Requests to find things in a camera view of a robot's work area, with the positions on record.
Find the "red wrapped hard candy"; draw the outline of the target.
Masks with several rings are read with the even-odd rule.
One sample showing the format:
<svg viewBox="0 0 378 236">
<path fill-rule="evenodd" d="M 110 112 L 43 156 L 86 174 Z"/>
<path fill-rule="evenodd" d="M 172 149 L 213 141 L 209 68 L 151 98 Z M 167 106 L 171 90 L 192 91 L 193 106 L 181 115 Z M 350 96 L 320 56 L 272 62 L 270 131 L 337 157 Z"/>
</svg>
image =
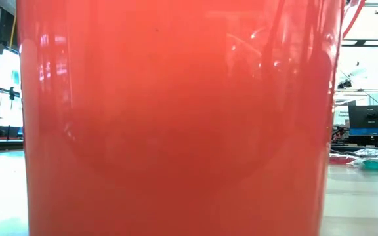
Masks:
<svg viewBox="0 0 378 236">
<path fill-rule="evenodd" d="M 329 163 L 332 165 L 347 165 L 348 163 L 360 160 L 359 157 L 346 154 L 330 153 Z"/>
</svg>

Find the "orange plastic bucket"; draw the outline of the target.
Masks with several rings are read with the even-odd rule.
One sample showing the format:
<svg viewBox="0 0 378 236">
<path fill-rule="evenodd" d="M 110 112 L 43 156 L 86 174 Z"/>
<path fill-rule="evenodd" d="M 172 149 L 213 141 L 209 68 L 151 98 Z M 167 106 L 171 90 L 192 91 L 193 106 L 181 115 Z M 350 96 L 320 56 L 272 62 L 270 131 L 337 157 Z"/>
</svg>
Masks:
<svg viewBox="0 0 378 236">
<path fill-rule="evenodd" d="M 318 236 L 364 0 L 16 0 L 30 236 Z"/>
</svg>

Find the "dark workbench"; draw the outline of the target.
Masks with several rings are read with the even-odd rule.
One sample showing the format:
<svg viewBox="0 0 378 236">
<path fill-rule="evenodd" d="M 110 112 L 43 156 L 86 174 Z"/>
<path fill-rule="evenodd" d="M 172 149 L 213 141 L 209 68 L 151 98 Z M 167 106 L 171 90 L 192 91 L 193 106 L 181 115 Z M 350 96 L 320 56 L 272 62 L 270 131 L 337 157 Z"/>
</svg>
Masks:
<svg viewBox="0 0 378 236">
<path fill-rule="evenodd" d="M 378 148 L 378 134 L 351 134 L 346 127 L 335 127 L 331 133 L 331 143 L 336 145 L 373 146 Z"/>
</svg>

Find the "black tripod stand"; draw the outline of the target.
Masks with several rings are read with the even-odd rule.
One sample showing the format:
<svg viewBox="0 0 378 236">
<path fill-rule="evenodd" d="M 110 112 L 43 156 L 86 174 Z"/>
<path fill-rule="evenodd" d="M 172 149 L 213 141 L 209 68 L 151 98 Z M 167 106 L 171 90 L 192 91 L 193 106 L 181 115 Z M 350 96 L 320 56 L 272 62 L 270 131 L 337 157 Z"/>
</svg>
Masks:
<svg viewBox="0 0 378 236">
<path fill-rule="evenodd" d="M 0 129 L 2 140 L 19 139 L 23 127 L 22 102 L 14 87 L 0 92 Z"/>
</svg>

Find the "black monitor with blue strip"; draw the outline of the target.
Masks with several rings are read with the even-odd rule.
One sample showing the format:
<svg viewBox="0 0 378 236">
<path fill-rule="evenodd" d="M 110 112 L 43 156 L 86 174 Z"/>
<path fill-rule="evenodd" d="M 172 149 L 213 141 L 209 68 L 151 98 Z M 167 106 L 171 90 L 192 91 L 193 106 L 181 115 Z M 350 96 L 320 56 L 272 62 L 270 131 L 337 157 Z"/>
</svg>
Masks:
<svg viewBox="0 0 378 236">
<path fill-rule="evenodd" d="M 378 135 L 378 106 L 349 106 L 351 135 Z"/>
</svg>

